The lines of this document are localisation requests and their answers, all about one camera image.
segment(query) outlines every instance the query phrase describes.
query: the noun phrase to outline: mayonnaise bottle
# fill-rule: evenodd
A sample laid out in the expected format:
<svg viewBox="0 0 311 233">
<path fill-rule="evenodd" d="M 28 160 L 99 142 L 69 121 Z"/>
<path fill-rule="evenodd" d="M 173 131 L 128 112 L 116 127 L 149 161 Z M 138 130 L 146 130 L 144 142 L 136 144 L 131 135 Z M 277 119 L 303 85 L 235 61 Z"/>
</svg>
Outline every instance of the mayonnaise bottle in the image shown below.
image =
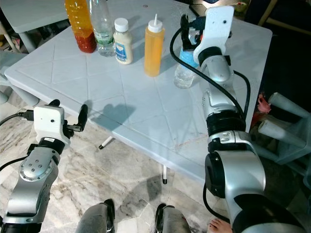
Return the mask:
<svg viewBox="0 0 311 233">
<path fill-rule="evenodd" d="M 164 32 L 162 22 L 155 15 L 155 19 L 149 21 L 145 33 L 145 74 L 150 77 L 160 73 Z"/>
<path fill-rule="evenodd" d="M 121 64 L 127 65 L 133 61 L 132 36 L 128 31 L 128 21 L 125 18 L 115 20 L 116 32 L 113 34 L 116 47 L 116 59 Z"/>
</svg>

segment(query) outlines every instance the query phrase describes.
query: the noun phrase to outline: blue label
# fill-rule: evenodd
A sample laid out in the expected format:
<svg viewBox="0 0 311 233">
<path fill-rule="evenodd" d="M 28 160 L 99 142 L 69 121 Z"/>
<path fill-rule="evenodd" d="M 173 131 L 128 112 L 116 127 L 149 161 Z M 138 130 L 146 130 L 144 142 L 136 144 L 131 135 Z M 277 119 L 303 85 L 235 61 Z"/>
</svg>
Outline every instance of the blue label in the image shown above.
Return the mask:
<svg viewBox="0 0 311 233">
<path fill-rule="evenodd" d="M 181 48 L 179 59 L 194 68 L 199 67 L 199 64 L 197 64 L 193 59 L 193 51 L 184 51 L 183 48 Z"/>
<path fill-rule="evenodd" d="M 125 46 L 119 43 L 116 43 L 116 56 L 120 61 L 125 62 L 127 60 Z"/>
</svg>

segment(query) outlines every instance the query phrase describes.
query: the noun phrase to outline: sauce bottle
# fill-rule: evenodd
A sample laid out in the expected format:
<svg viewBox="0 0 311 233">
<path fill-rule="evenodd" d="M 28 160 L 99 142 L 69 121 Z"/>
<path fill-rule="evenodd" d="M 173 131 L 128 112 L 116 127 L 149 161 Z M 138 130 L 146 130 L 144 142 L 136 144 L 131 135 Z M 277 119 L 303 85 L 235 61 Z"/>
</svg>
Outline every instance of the sauce bottle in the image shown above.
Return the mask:
<svg viewBox="0 0 311 233">
<path fill-rule="evenodd" d="M 164 33 L 162 22 L 155 15 L 155 19 L 149 21 L 145 33 L 145 73 L 150 77 L 160 73 Z"/>
<path fill-rule="evenodd" d="M 65 8 L 79 49 L 94 52 L 96 41 L 86 0 L 65 0 Z"/>
<path fill-rule="evenodd" d="M 128 32 L 128 21 L 125 18 L 115 20 L 116 32 L 113 34 L 116 46 L 116 59 L 127 65 L 133 61 L 132 36 Z"/>
</svg>

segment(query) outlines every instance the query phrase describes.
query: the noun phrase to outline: marble floor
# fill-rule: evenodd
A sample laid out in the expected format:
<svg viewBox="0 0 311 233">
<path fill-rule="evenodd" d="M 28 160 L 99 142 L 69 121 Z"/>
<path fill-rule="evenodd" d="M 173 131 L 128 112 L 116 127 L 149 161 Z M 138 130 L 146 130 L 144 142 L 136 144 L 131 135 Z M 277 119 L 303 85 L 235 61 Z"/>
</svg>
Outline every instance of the marble floor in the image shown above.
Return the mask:
<svg viewBox="0 0 311 233">
<path fill-rule="evenodd" d="M 8 104 L 18 109 L 23 103 Z M 8 106 L 1 105 L 0 111 Z M 69 124 L 77 122 L 72 116 L 67 120 Z M 14 118 L 2 125 L 0 166 L 25 156 L 28 146 L 35 143 L 35 136 L 32 122 Z M 154 232 L 156 208 L 163 202 L 182 211 L 193 233 L 207 232 L 213 217 L 203 204 L 202 184 L 168 169 L 168 183 L 164 185 L 162 165 L 141 152 L 117 140 L 99 150 L 98 145 L 107 137 L 105 130 L 87 123 L 85 130 L 71 139 L 70 148 L 61 155 L 41 232 L 74 232 L 86 209 L 108 198 L 115 202 L 117 233 Z M 19 163 L 12 164 L 1 172 L 1 215 L 17 182 L 18 166 Z M 207 200 L 226 214 L 223 200 L 210 193 Z"/>
</svg>

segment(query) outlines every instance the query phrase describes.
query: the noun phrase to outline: orange juice bottle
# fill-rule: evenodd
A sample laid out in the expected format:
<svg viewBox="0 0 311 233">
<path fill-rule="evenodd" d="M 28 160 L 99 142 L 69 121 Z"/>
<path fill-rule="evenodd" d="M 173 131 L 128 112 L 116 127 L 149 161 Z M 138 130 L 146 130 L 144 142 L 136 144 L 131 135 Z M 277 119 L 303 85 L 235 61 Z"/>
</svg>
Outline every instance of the orange juice bottle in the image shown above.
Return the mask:
<svg viewBox="0 0 311 233">
<path fill-rule="evenodd" d="M 155 15 L 155 19 L 149 21 L 145 34 L 145 73 L 150 77 L 160 73 L 164 33 L 162 22 Z"/>
<path fill-rule="evenodd" d="M 65 8 L 79 49 L 94 52 L 96 41 L 86 0 L 65 0 Z"/>
</svg>

